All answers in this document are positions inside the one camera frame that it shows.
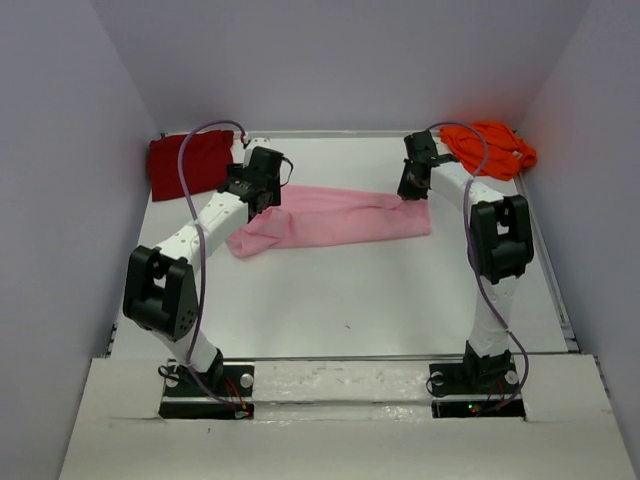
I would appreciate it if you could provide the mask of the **pink t shirt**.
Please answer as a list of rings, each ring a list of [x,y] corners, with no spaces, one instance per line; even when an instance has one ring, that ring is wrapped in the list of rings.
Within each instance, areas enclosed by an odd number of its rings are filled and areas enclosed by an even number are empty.
[[[237,258],[269,249],[324,248],[427,236],[428,203],[395,194],[286,186],[282,203],[234,232],[226,245]]]

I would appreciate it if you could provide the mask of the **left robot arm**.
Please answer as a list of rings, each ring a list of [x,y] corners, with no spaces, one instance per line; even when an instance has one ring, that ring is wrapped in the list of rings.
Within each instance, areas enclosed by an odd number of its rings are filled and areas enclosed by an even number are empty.
[[[159,338],[173,358],[188,368],[186,381],[209,395],[221,383],[221,351],[201,331],[206,262],[218,247],[254,217],[281,203],[279,151],[253,146],[242,164],[228,167],[227,179],[205,206],[171,237],[130,254],[123,315]]]

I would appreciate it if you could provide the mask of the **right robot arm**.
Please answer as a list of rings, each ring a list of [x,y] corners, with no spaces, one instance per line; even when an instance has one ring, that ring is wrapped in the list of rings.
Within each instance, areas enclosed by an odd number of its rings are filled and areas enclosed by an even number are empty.
[[[463,214],[478,299],[460,379],[468,390],[482,392],[510,364],[508,317],[517,281],[534,256],[528,202],[476,181],[453,155],[438,153],[427,130],[406,136],[404,145],[399,196],[417,201],[436,193]]]

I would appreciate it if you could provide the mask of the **dark red folded t shirt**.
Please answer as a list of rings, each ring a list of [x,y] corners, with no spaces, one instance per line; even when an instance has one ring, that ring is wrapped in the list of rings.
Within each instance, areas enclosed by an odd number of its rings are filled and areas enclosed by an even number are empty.
[[[147,173],[153,202],[184,196],[178,153],[185,138],[185,135],[172,135],[149,143]],[[231,130],[196,134],[189,141],[183,158],[183,174],[191,195],[214,190],[227,178],[227,166],[233,162],[233,143]]]

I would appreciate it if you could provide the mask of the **orange t shirt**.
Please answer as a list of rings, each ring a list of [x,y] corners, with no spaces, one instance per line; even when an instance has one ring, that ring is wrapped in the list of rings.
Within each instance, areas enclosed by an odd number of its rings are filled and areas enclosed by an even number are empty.
[[[475,122],[471,128],[477,131],[488,147],[488,160],[481,168],[481,176],[510,181],[523,170],[537,163],[537,152],[506,124],[500,122]],[[484,159],[484,144],[470,129],[462,126],[440,128],[440,138],[452,154],[473,173]]]

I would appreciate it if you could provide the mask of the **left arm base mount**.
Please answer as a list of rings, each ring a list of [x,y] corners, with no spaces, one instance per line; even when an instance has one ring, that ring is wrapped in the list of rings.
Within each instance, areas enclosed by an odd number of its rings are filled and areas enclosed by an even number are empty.
[[[157,369],[163,380],[159,416],[171,420],[251,420],[255,364],[225,362],[212,378],[198,380],[175,360]]]

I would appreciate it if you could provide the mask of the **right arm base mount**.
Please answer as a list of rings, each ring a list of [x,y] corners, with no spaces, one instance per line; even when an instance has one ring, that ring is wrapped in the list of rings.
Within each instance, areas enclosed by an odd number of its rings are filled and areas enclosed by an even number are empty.
[[[480,357],[467,344],[461,360],[429,365],[425,388],[435,419],[524,419],[519,380],[509,350]]]

